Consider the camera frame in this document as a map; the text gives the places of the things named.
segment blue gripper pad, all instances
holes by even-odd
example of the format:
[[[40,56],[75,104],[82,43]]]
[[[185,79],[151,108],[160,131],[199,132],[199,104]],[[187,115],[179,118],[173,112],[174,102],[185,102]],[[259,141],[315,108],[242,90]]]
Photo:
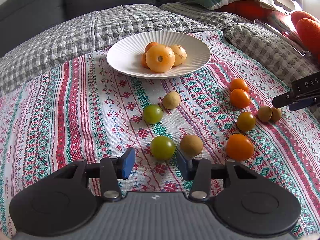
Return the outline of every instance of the blue gripper pad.
[[[120,157],[120,171],[122,179],[127,179],[132,171],[134,162],[136,160],[136,153],[134,148],[129,148],[121,157]]]
[[[37,237],[19,232],[13,239],[261,240],[226,228],[215,218],[207,205],[188,201],[182,192],[128,192],[127,196],[118,202],[104,203],[92,220],[71,233]],[[268,238],[294,239],[290,234]]]

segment gray quilt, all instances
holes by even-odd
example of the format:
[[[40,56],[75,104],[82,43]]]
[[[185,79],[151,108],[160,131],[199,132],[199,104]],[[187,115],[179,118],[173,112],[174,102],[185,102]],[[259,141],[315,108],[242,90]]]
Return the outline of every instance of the gray quilt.
[[[147,31],[201,32],[212,28],[146,4],[95,11],[61,23],[0,59],[0,96],[57,65]]]
[[[180,2],[161,5],[162,10],[183,15],[200,22],[214,30],[222,30],[237,23],[250,23],[251,21],[238,15],[226,12],[214,12],[199,5],[189,5]]]

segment orange tomato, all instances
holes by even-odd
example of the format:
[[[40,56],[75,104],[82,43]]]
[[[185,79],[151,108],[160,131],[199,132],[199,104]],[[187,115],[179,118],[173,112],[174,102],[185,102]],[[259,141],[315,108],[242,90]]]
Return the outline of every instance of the orange tomato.
[[[250,105],[250,96],[249,94],[240,89],[234,89],[230,94],[230,103],[237,108],[245,108]]]
[[[249,87],[248,87],[247,82],[241,78],[236,78],[236,79],[232,80],[230,82],[229,88],[231,91],[235,90],[236,88],[240,88],[240,89],[246,91],[247,93],[249,92]]]
[[[240,133],[235,133],[228,139],[226,153],[233,160],[245,161],[253,155],[254,146],[249,138]]]
[[[152,46],[146,54],[148,67],[158,73],[163,73],[172,68],[175,61],[174,52],[168,46],[158,44]]]
[[[141,56],[141,65],[145,68],[149,68],[148,65],[147,65],[147,62],[146,62],[146,52],[142,54]]]
[[[150,42],[144,49],[144,52],[147,52],[152,46],[155,46],[155,45],[158,45],[159,43],[153,41],[153,42]]]

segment checkered blanket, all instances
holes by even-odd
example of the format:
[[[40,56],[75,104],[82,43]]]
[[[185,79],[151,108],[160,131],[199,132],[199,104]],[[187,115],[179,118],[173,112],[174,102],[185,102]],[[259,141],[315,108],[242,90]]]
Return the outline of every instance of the checkered blanket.
[[[95,11],[61,23],[0,59],[0,96],[57,65],[147,31],[200,32],[212,28],[158,7],[138,4]]]
[[[237,23],[249,23],[251,21],[240,17],[236,14],[226,12],[214,12],[205,9],[199,5],[189,5],[180,2],[167,3],[161,5],[162,10],[183,15],[204,25],[211,27],[214,30],[223,30]]]
[[[190,35],[208,45],[211,60],[183,77],[147,80],[122,75],[107,64],[104,49],[57,66],[0,98],[1,231],[15,234],[8,209],[13,196],[80,158],[95,163],[134,147],[132,173],[127,180],[119,180],[124,194],[189,193],[192,181],[182,178],[175,156],[160,162],[151,155],[151,140],[158,135],[172,138],[178,146],[185,134],[196,134],[204,142],[201,157],[212,163],[225,162],[226,142],[231,134],[240,132],[236,126],[239,114],[250,111],[256,115],[259,106],[270,105],[288,87],[228,44],[222,31]],[[246,109],[230,105],[228,84],[234,78],[249,84],[252,100]],[[164,109],[161,122],[146,124],[143,108],[162,106],[164,95],[172,90],[180,94],[180,105]],[[301,204],[301,217],[292,232],[296,236],[319,232],[320,124],[308,109],[290,112],[283,107],[279,122],[257,120],[255,128],[245,134],[255,152],[244,164],[291,191]],[[90,180],[89,188],[100,195],[97,179]],[[222,190],[222,181],[212,180],[211,194]]]
[[[320,71],[310,59],[303,57],[277,35],[255,24],[235,24],[224,36],[236,48],[265,66],[288,87],[291,82]],[[320,108],[311,107],[320,122]]]

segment white plate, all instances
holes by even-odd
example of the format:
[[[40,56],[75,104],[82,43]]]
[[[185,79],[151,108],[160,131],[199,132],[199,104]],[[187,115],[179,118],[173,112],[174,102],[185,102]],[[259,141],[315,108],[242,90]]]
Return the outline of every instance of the white plate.
[[[179,44],[185,48],[187,59],[165,73],[156,73],[141,65],[141,55],[152,41],[168,46]],[[177,32],[145,32],[118,41],[107,53],[109,65],[116,71],[138,78],[163,79],[183,76],[205,66],[210,60],[210,50],[201,40]]]

